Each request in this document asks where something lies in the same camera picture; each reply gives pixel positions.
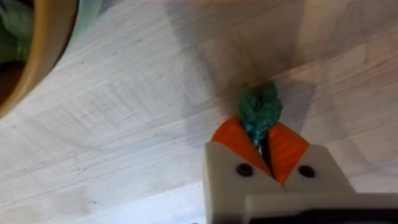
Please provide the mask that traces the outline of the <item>left gripper white and orange right finger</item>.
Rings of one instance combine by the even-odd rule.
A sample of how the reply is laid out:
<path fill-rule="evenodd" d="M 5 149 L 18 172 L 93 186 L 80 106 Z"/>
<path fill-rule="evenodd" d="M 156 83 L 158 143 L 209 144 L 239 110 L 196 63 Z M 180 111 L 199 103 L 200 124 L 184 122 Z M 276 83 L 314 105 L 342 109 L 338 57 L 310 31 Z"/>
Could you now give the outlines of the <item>left gripper white and orange right finger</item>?
<path fill-rule="evenodd" d="M 268 132 L 274 177 L 288 193 L 354 193 L 344 172 L 321 145 L 277 123 Z"/>

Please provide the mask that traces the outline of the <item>left gripper white and orange left finger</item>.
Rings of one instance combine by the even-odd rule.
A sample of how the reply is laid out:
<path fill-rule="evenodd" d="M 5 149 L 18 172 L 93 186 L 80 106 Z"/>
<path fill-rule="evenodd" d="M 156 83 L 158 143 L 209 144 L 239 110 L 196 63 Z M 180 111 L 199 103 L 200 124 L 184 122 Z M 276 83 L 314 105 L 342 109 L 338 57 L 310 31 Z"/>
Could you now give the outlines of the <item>left gripper white and orange left finger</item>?
<path fill-rule="evenodd" d="M 207 223 L 244 223 L 247 198 L 284 193 L 237 117 L 227 119 L 206 143 L 203 191 Z"/>

